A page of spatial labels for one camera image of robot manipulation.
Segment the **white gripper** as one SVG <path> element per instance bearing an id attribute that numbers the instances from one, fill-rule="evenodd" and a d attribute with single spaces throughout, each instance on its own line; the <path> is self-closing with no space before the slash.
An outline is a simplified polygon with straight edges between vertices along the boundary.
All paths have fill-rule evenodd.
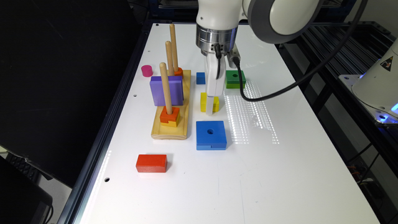
<path id="1" fill-rule="evenodd" d="M 218 59 L 215 54 L 208 53 L 205 62 L 206 114 L 212 115 L 214 96 L 221 96 L 224 91 L 226 60 L 224 55 Z"/>

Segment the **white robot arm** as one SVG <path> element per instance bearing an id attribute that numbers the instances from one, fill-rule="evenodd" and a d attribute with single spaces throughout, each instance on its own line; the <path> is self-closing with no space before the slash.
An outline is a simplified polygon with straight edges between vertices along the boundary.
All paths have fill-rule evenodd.
<path id="1" fill-rule="evenodd" d="M 206 57 L 206 114 L 213 113 L 214 97 L 223 94 L 225 57 L 233 54 L 241 20 L 248 21 L 261 41 L 281 44 L 302 34 L 322 4 L 322 0 L 199 0 L 196 45 Z"/>

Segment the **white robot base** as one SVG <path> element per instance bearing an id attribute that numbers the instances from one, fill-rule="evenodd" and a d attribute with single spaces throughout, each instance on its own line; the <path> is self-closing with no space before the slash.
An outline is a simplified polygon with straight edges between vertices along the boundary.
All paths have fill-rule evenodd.
<path id="1" fill-rule="evenodd" d="M 339 79 L 376 124 L 397 126 L 397 42 L 364 74 Z"/>

